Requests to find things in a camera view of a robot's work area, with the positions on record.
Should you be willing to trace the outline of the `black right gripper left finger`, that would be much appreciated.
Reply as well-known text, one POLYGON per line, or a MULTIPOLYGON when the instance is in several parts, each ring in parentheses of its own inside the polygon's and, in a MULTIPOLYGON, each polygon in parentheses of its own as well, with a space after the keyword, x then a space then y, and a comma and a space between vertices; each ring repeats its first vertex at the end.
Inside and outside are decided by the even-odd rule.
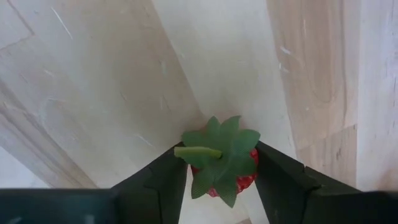
POLYGON ((170 148, 111 188, 118 224, 178 224, 186 181, 187 163, 170 148))

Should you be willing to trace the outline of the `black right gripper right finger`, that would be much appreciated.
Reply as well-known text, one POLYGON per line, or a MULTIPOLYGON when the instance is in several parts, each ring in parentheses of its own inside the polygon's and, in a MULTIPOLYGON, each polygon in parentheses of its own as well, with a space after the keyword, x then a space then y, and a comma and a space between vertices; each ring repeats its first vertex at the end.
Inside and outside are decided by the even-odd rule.
POLYGON ((358 189, 258 142, 255 181, 270 224, 371 224, 373 211, 358 189))

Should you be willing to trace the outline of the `red toy strawberry green leaves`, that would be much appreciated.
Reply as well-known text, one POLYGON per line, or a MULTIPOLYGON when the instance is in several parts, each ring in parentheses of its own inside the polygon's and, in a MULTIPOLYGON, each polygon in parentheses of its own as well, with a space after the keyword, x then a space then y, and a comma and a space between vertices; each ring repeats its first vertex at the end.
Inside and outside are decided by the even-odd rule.
POLYGON ((240 119, 232 116, 221 123, 213 116, 204 128, 182 134, 183 145, 174 147, 174 156, 191 167, 191 198, 208 194, 232 208, 237 195, 256 179, 261 134, 241 129, 240 119))

